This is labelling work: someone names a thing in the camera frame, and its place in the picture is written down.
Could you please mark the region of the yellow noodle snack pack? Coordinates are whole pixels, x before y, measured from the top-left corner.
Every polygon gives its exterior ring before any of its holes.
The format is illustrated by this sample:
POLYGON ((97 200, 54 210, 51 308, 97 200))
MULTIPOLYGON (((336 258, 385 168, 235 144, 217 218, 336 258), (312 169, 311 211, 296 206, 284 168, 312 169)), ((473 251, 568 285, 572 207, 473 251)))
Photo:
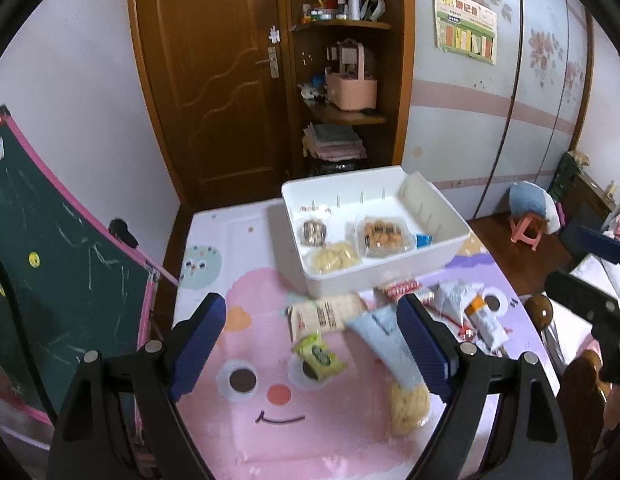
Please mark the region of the yellow noodle snack pack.
POLYGON ((397 382, 389 388, 390 430, 392 434, 405 437, 428 422, 430 415, 430 392, 422 382, 406 390, 397 382))

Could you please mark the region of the green small snack packet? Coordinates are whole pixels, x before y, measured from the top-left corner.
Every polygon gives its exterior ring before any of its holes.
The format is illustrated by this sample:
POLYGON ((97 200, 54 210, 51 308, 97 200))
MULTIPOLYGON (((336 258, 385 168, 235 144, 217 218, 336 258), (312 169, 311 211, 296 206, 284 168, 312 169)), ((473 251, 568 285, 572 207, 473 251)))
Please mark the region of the green small snack packet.
POLYGON ((318 382, 325 382, 347 368, 347 364, 331 351, 319 332, 310 334, 295 344, 293 353, 310 367, 318 382))

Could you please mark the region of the wooden corner shelf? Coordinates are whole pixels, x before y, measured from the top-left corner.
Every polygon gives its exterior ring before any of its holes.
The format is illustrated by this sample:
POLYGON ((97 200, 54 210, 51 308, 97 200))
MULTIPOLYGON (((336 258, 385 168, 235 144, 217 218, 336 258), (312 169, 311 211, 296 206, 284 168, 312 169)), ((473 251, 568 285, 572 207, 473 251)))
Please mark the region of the wooden corner shelf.
POLYGON ((415 0, 281 0, 293 177, 399 163, 415 0))

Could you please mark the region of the clear tray of cookies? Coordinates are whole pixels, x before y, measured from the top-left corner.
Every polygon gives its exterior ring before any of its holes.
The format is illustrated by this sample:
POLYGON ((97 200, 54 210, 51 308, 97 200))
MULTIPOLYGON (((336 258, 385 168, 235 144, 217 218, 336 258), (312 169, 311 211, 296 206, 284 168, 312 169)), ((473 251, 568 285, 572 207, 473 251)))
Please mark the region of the clear tray of cookies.
POLYGON ((415 247, 405 220, 398 217, 365 217, 357 225, 357 244, 366 258, 400 255, 415 247))

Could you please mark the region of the beige soda cracker packet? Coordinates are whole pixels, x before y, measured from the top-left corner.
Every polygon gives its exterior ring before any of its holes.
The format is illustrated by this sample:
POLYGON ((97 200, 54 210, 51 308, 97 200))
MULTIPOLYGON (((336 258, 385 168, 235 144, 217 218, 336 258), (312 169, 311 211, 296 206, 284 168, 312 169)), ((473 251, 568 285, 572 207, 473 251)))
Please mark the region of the beige soda cracker packet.
POLYGON ((291 341, 295 344, 315 333, 342 332, 347 323, 367 311, 357 294, 325 296, 292 304, 287 309, 291 341))

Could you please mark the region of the green chalkboard pink frame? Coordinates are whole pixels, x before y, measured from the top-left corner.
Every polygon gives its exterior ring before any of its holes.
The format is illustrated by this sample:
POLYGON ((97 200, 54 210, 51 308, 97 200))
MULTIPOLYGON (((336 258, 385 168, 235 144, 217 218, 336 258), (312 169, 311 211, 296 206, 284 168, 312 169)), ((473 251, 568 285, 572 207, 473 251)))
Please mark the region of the green chalkboard pink frame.
POLYGON ((0 397, 46 424, 83 354, 150 338, 159 270, 112 237, 0 107, 0 397))

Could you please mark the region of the round brown snack pack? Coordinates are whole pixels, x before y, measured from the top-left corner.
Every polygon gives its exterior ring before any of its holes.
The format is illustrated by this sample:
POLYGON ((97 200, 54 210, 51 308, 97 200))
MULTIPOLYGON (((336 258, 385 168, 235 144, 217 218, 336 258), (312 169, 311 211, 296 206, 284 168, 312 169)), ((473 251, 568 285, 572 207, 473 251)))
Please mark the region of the round brown snack pack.
POLYGON ((309 219, 301 226, 301 242, 305 246, 323 246, 327 237, 327 225, 319 219, 309 219))

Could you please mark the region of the stack of folded cloths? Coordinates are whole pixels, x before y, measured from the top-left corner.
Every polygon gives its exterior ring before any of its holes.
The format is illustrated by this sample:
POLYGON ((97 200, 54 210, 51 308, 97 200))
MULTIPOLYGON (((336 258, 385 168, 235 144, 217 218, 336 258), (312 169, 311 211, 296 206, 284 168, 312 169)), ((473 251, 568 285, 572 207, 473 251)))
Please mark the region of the stack of folded cloths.
POLYGON ((366 148, 351 126, 311 122, 303 130, 303 154, 324 162, 365 159, 366 148))

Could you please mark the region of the pink plastic stool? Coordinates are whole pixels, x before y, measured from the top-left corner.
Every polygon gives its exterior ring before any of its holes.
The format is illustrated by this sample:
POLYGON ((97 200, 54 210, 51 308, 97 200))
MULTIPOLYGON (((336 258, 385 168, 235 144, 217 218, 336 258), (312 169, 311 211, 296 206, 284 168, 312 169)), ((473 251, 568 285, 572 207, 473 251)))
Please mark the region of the pink plastic stool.
POLYGON ((546 221, 538 214, 528 212, 519 218, 508 218, 511 243, 528 245, 534 252, 545 233, 546 221))

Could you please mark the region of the brown wooden door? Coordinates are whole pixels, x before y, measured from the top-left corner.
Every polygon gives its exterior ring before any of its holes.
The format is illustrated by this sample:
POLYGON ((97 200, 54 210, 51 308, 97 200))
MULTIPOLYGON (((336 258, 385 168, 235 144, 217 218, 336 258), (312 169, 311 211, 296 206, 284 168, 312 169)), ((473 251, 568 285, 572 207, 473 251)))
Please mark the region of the brown wooden door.
POLYGON ((277 0, 130 0, 146 105, 177 195, 199 211, 278 196, 291 169, 277 0))

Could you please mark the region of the yellow chips clear bag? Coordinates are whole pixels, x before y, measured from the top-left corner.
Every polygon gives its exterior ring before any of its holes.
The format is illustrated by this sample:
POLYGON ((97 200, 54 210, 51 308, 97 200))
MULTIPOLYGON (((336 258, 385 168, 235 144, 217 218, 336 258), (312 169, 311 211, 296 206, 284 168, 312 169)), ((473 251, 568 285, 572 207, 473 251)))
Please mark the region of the yellow chips clear bag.
POLYGON ((338 242, 310 250, 303 261, 309 272, 324 275, 353 268, 361 258, 350 242, 338 242))

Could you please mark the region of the orange white snack packet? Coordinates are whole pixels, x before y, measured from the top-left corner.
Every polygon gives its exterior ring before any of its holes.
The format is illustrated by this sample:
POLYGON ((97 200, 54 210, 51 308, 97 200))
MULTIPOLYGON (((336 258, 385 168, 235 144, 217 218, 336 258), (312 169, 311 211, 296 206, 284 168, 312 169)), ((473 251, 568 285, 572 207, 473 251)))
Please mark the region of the orange white snack packet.
POLYGON ((506 330, 480 295, 470 301, 465 314, 491 352, 508 341, 506 330))

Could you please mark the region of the light blue snack bag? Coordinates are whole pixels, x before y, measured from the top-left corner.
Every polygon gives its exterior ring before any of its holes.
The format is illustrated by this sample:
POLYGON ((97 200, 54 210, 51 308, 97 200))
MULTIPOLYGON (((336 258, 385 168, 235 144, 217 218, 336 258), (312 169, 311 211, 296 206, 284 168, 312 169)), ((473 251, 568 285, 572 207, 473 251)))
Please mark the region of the light blue snack bag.
POLYGON ((398 326, 397 308, 386 306, 359 315, 347 322, 359 335, 404 390, 413 390, 424 382, 398 326))

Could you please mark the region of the colourful wall poster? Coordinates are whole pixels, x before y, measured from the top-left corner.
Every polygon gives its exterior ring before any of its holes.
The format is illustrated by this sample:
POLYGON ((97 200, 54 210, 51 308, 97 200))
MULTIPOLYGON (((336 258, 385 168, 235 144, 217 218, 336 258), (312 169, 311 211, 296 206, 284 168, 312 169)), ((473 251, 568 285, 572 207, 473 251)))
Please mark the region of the colourful wall poster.
POLYGON ((474 0, 433 0, 436 45, 490 65, 496 64, 497 14, 474 0))

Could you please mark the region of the red white striped snack packet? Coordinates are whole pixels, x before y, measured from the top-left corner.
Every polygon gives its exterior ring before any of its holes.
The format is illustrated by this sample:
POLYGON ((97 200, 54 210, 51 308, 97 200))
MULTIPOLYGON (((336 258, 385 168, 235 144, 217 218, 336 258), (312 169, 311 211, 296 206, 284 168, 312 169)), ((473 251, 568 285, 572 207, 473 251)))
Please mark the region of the red white striped snack packet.
POLYGON ((404 280, 384 284, 379 286, 377 290, 392 304, 397 304, 403 296, 410 294, 414 294, 424 306, 429 306, 435 299, 433 290, 415 278, 404 278, 404 280))

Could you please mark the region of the bottles on top shelf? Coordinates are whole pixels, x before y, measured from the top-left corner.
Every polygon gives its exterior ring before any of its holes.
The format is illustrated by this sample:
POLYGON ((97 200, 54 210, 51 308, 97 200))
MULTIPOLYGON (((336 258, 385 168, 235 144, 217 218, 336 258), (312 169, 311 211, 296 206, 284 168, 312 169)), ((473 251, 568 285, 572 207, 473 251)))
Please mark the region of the bottles on top shelf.
POLYGON ((329 21, 378 23, 385 13, 385 0, 316 0, 315 3, 304 3, 300 23, 329 21))

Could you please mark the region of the small blue snack packet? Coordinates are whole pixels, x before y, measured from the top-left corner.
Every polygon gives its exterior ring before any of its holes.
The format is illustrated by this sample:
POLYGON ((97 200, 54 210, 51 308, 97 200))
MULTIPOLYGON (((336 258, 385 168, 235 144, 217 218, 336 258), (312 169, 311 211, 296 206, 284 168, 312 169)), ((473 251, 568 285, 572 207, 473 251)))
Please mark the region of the small blue snack packet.
POLYGON ((416 234, 415 235, 415 245, 417 248, 428 247, 432 244, 433 237, 427 234, 416 234))

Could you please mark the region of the white plastic storage bin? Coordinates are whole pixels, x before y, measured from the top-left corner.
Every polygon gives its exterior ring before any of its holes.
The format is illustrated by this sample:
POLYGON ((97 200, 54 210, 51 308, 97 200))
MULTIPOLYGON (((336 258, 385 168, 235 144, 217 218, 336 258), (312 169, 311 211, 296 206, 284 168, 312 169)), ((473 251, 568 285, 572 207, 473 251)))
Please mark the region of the white plastic storage bin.
POLYGON ((289 181, 282 196, 315 298, 439 270, 470 237, 442 193, 399 166, 289 181))

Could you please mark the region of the white grey triangular snack bag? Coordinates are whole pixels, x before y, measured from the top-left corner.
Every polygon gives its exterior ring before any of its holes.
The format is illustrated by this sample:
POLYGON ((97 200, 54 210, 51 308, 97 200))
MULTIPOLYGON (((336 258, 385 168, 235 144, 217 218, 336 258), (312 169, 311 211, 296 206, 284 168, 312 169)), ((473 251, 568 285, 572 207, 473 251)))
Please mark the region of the white grey triangular snack bag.
POLYGON ((465 309, 481 290, 483 283, 446 280, 438 283, 433 299, 433 309, 457 325, 465 322, 465 309))

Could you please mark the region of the pink cartoon tablecloth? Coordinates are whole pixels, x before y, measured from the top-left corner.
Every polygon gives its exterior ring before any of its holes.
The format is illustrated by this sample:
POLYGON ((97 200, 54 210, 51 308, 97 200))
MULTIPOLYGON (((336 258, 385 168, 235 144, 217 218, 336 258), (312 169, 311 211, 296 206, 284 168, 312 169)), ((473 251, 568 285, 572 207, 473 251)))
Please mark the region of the pink cartoon tablecloth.
POLYGON ((352 330, 328 334, 345 368, 316 380, 293 351, 287 310, 307 299, 297 229, 282 200, 195 214, 174 316, 208 292, 226 302, 224 330, 192 392, 177 404, 219 479, 402 479, 442 412, 406 437, 391 431, 395 378, 352 330))

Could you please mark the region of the white sliding wardrobe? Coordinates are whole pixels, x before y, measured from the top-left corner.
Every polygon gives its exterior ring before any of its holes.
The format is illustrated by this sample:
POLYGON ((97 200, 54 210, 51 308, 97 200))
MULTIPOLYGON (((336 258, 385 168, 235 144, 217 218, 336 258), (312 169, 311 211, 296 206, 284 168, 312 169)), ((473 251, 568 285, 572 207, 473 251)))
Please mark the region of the white sliding wardrobe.
POLYGON ((433 0, 415 0, 402 159, 467 219, 504 210, 517 181, 552 181, 574 136, 588 40, 579 0, 474 2, 497 14, 495 65, 440 50, 433 0))

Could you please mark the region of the pink handled basket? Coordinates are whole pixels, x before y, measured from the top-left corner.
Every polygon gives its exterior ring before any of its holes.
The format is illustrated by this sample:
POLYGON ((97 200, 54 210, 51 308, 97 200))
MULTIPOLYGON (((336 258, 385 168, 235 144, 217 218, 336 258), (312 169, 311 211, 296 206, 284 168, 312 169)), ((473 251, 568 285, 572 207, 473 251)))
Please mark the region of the pink handled basket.
POLYGON ((337 67, 325 72, 327 99, 345 112, 373 110, 377 104, 375 55, 358 41, 337 44, 337 67))

